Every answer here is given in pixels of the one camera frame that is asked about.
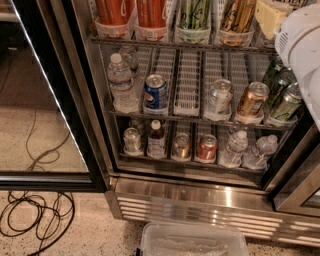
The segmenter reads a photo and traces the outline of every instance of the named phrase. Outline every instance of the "gold can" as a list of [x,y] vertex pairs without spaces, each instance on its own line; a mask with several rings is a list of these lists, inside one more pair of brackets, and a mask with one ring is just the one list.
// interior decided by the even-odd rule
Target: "gold can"
[[253,82],[243,92],[237,107],[237,114],[244,117],[257,117],[267,101],[269,88],[264,83]]

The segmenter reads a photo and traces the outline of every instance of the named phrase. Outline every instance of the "stainless steel panel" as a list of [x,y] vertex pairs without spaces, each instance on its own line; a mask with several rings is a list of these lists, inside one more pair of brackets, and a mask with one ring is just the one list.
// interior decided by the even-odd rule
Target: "stainless steel panel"
[[307,203],[320,188],[319,156],[320,144],[274,198],[278,211],[320,216],[320,209]]
[[254,190],[120,178],[109,193],[117,198],[116,212],[120,209],[123,219],[227,225],[247,237],[320,247],[319,218],[275,212],[268,197]]

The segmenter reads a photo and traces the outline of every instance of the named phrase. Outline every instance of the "bottle cap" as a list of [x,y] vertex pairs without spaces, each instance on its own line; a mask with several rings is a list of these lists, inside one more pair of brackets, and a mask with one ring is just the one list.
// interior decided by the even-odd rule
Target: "bottle cap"
[[237,132],[237,136],[239,139],[243,140],[247,137],[247,132],[246,131],[243,131],[243,130],[240,130]]
[[274,143],[277,143],[277,141],[278,141],[278,138],[277,138],[276,135],[269,135],[269,136],[268,136],[268,142],[269,142],[269,143],[274,144]]
[[159,120],[153,120],[152,123],[151,123],[151,128],[153,130],[159,130],[161,127],[161,123]]
[[114,53],[111,55],[110,60],[112,63],[120,63],[122,61],[122,57],[119,53]]

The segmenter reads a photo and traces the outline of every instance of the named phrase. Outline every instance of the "water bottle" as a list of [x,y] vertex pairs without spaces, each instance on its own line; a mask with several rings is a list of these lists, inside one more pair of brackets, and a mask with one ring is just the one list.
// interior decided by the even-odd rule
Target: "water bottle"
[[257,170],[267,165],[268,159],[277,151],[278,138],[275,135],[261,137],[242,157],[242,166]]
[[133,77],[139,75],[139,59],[136,48],[131,45],[124,45],[120,48],[119,53],[123,60],[125,60],[133,74]]
[[242,154],[247,147],[247,132],[240,130],[233,133],[219,156],[218,164],[228,168],[239,167],[241,165]]
[[114,98],[113,105],[115,109],[124,113],[138,111],[138,99],[136,97],[132,72],[119,53],[111,55],[107,77]]

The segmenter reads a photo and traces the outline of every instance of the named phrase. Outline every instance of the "white object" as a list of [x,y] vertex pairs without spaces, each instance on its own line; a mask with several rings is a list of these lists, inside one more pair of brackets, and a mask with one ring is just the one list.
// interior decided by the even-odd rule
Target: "white object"
[[242,166],[260,170],[267,165],[268,159],[277,151],[278,138],[275,135],[261,137],[255,145],[248,149],[242,156]]
[[236,168],[241,165],[241,157],[248,147],[247,132],[240,130],[233,133],[226,147],[220,153],[218,164],[227,168]]
[[320,130],[320,4],[294,11],[276,36],[276,51],[291,67],[302,97]]
[[249,255],[237,228],[202,224],[149,223],[143,229],[140,248],[144,256]]

